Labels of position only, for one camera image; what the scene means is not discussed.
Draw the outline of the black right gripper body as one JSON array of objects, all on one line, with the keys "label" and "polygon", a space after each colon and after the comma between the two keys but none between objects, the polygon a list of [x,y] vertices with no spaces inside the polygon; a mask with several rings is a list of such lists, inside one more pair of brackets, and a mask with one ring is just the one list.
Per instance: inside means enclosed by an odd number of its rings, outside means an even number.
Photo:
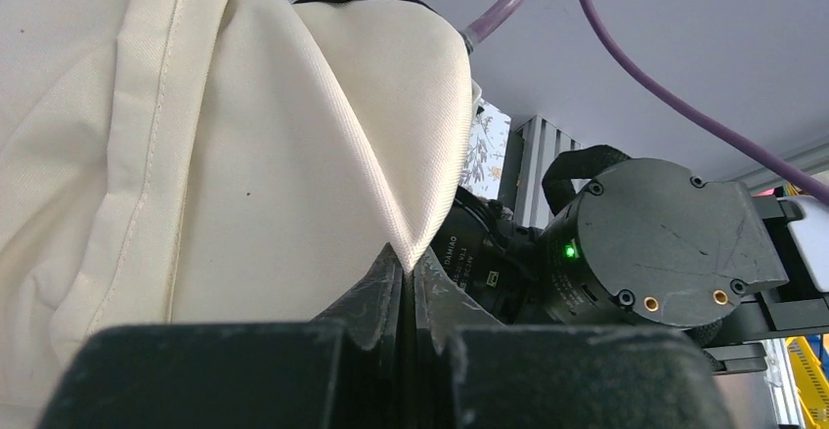
[{"label": "black right gripper body", "polygon": [[534,267],[541,233],[513,222],[499,201],[458,187],[430,246],[447,276],[500,322],[546,324]]}]

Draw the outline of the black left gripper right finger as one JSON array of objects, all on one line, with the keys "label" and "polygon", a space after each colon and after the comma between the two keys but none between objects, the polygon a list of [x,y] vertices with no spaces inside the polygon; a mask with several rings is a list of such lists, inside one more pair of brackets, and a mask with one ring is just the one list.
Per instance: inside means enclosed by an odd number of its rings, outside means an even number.
[{"label": "black left gripper right finger", "polygon": [[637,326],[498,322],[432,252],[413,270],[421,428],[730,428],[702,352]]}]

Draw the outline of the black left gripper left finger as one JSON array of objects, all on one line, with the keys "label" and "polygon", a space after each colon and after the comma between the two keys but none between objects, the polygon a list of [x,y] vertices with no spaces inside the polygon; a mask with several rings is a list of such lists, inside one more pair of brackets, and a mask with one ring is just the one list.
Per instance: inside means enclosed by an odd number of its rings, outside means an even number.
[{"label": "black left gripper left finger", "polygon": [[119,326],[82,347],[43,428],[395,428],[390,247],[307,322]]}]

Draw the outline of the cream canvas backpack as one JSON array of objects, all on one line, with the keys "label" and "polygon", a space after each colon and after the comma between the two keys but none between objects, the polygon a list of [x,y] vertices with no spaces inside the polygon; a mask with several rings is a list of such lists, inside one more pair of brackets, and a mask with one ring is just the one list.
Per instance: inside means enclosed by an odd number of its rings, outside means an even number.
[{"label": "cream canvas backpack", "polygon": [[1,424],[90,337],[307,321],[450,209],[479,90],[418,0],[1,0]]}]

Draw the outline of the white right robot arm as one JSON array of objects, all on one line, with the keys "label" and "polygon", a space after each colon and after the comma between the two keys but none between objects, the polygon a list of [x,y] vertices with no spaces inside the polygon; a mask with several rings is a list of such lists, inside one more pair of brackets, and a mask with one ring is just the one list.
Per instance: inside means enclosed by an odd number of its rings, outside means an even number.
[{"label": "white right robot arm", "polygon": [[664,329],[718,373],[755,371],[753,346],[828,329],[828,209],[754,196],[607,146],[560,154],[542,178],[542,228],[458,189],[417,276],[435,348],[464,327]]}]

